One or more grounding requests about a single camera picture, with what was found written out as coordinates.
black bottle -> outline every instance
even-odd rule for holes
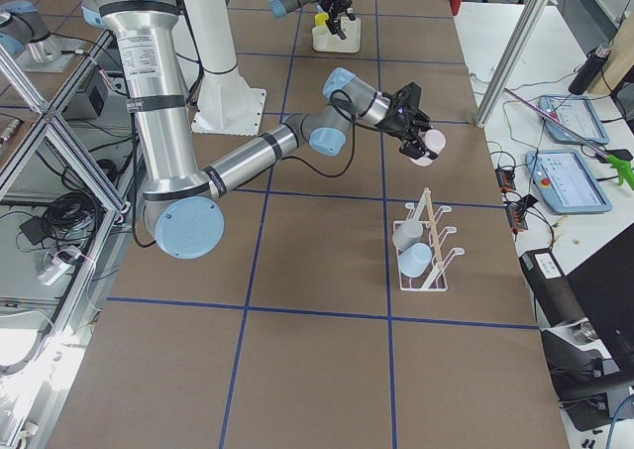
[[[582,95],[585,92],[607,62],[607,57],[610,56],[611,51],[611,45],[601,44],[596,50],[587,55],[585,63],[577,72],[577,77],[573,79],[573,82],[568,87],[570,94]]]

white pole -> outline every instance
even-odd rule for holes
[[[194,132],[256,135],[266,91],[240,76],[225,0],[184,0],[205,68]]]

computer monitor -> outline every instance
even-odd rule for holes
[[[618,367],[634,371],[634,224],[569,273],[568,282]]]

warning sticker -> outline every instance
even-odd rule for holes
[[[537,265],[546,279],[560,278],[562,276],[550,254],[536,254],[535,261],[537,261]]]
[[[157,45],[150,35],[120,38],[119,51],[128,79],[161,77]]]

cup rack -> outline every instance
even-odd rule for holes
[[[446,226],[440,232],[438,231],[438,222],[445,213],[450,213],[452,207],[448,205],[438,206],[436,212],[432,203],[432,192],[429,188],[423,190],[423,194],[415,203],[405,203],[408,210],[405,219],[416,219],[423,224],[423,228],[427,234],[427,243],[432,250],[432,260],[425,273],[419,278],[409,278],[399,271],[399,286],[401,290],[407,291],[445,291],[448,289],[446,271],[455,256],[462,256],[465,253],[464,248],[451,248],[446,256],[443,257],[442,247],[450,234],[456,234],[458,229],[454,226]],[[427,211],[427,220],[422,219],[423,211]],[[394,221],[392,231],[396,231],[404,221]],[[396,249],[396,258],[402,253]]]

